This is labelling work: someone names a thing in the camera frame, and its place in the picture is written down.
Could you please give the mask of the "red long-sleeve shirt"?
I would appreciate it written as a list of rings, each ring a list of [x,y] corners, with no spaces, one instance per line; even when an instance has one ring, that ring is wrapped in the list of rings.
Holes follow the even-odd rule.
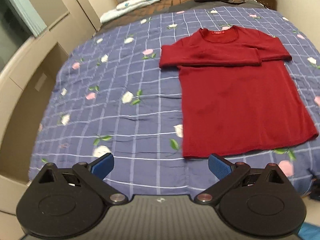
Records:
[[[181,84],[182,155],[237,155],[317,138],[285,66],[291,59],[279,38],[239,26],[163,45],[159,67],[177,67]]]

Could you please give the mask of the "brown woven bed mat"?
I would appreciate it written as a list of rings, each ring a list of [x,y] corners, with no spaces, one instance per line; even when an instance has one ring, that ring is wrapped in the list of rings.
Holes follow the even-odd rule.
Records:
[[[160,2],[148,5],[143,8],[136,9],[128,12],[127,14],[116,18],[108,23],[103,23],[101,29],[108,30],[118,26],[127,25],[144,18],[149,19],[152,16],[169,12],[179,12],[189,9],[212,9],[215,7],[243,7],[243,8],[258,8],[264,9],[265,7],[254,0],[245,0],[242,4],[227,4],[220,1],[197,3],[194,0],[161,0]]]

